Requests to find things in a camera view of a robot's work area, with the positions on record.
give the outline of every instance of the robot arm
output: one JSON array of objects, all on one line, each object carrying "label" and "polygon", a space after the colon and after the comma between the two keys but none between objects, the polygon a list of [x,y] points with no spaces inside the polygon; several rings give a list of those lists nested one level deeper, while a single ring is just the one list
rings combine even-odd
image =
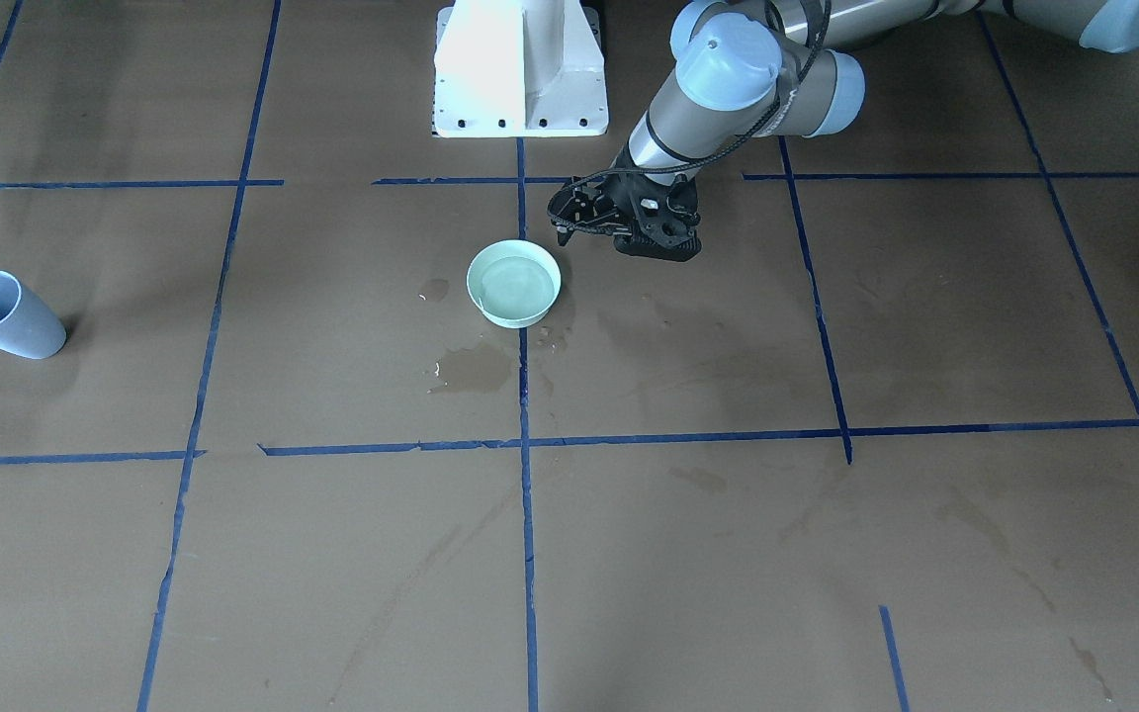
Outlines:
[{"label": "robot arm", "polygon": [[587,231],[613,237],[624,255],[690,260],[700,252],[700,169],[754,137],[844,130],[862,107],[865,75],[836,49],[972,10],[1090,49],[1139,47],[1139,0],[693,0],[671,32],[677,66],[613,166],[566,182],[548,204],[557,243]]}]

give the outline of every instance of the plastic cup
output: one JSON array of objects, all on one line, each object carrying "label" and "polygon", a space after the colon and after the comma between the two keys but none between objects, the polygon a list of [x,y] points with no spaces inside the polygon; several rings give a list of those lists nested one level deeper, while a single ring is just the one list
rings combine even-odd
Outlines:
[{"label": "plastic cup", "polygon": [[560,267],[538,244],[506,239],[477,253],[465,284],[484,317],[519,329],[536,324],[557,301]]},{"label": "plastic cup", "polygon": [[46,359],[66,338],[56,313],[14,275],[0,270],[0,349],[26,359]]}]

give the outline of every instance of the water in bowl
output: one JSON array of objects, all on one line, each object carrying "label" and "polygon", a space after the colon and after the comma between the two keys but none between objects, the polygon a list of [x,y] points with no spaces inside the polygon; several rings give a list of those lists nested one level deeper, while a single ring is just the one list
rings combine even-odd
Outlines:
[{"label": "water in bowl", "polygon": [[534,260],[502,257],[481,279],[483,308],[499,319],[527,319],[551,303],[551,276]]}]

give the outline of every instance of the light blue joint cap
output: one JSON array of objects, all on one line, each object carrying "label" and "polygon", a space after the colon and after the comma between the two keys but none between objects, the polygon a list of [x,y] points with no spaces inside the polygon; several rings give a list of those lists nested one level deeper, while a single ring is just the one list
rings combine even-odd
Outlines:
[{"label": "light blue joint cap", "polygon": [[805,139],[844,130],[855,121],[859,109],[865,105],[865,69],[851,55],[833,50],[829,54],[833,55],[837,68],[836,84],[833,85],[833,103],[828,105],[828,113],[823,116],[820,128],[805,134]]},{"label": "light blue joint cap", "polygon": [[1080,46],[1103,52],[1131,52],[1139,47],[1139,0],[1111,0],[1080,35]]},{"label": "light blue joint cap", "polygon": [[740,13],[723,13],[706,19],[679,52],[674,79],[702,107],[737,112],[768,96],[782,63],[771,31]]},{"label": "light blue joint cap", "polygon": [[711,5],[727,5],[724,0],[693,0],[685,5],[671,26],[671,56],[679,59],[679,52],[693,40],[693,31],[697,28],[697,19],[706,14]]}]

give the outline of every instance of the black cable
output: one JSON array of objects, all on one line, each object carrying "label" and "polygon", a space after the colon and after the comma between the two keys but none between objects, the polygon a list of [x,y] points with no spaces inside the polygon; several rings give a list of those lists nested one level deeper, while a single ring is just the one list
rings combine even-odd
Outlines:
[{"label": "black cable", "polygon": [[[773,6],[771,1],[764,3],[764,6],[765,6],[764,10],[765,17],[768,17],[768,27],[771,27],[773,28],[773,31],[779,31],[784,34],[785,26],[784,24],[781,24],[781,18],[779,18],[779,13],[777,13],[776,6]],[[731,141],[731,144],[728,145],[727,148],[715,150],[714,154],[711,154],[705,158],[690,161],[688,163],[681,163],[681,165],[669,166],[665,169],[642,169],[639,166],[629,169],[605,169],[603,171],[597,171],[595,174],[591,174],[589,177],[582,177],[579,180],[560,186],[560,189],[557,190],[556,195],[560,195],[566,190],[581,188],[583,185],[588,185],[588,182],[591,182],[593,180],[600,180],[604,179],[605,177],[614,177],[623,174],[646,174],[646,175],[682,174],[682,172],[704,169],[711,165],[711,163],[720,162],[723,158],[727,158],[731,154],[736,153],[736,150],[741,146],[744,146],[747,140],[754,139],[754,136],[759,134],[759,131],[762,131],[763,126],[768,125],[768,122],[772,121],[772,117],[776,116],[776,113],[779,112],[779,109],[781,109],[782,106],[786,109],[788,109],[788,105],[790,105],[792,101],[794,101],[794,96],[796,95],[798,88],[803,85],[805,76],[808,76],[808,72],[811,71],[811,66],[813,66],[814,60],[817,60],[820,57],[820,52],[822,52],[823,50],[823,38],[826,38],[826,35],[828,34],[828,19],[831,17],[833,17],[833,0],[823,0],[823,15],[820,18],[820,27],[813,35],[813,41],[811,41],[810,44],[811,50],[808,54],[805,63],[803,63],[803,67],[798,68],[797,82],[794,85],[794,89],[790,90],[790,96],[788,96],[787,100],[785,101],[781,100],[781,90],[779,90],[781,80],[777,77],[776,99],[773,99],[772,104],[769,105],[768,112],[764,112],[763,116],[760,116],[759,121],[754,122],[754,125],[749,128],[749,131],[746,131],[746,133],[743,133],[741,136],[737,136],[737,140]],[[570,221],[566,220],[566,218],[556,215],[556,213],[551,211],[551,203],[556,202],[556,195],[552,195],[551,202],[548,202],[548,218],[550,218],[551,224],[557,226],[558,229],[582,231],[582,234],[588,234],[588,235],[609,235],[609,230],[607,229],[596,229],[596,227],[589,227],[587,224],[582,224],[582,222]]]}]

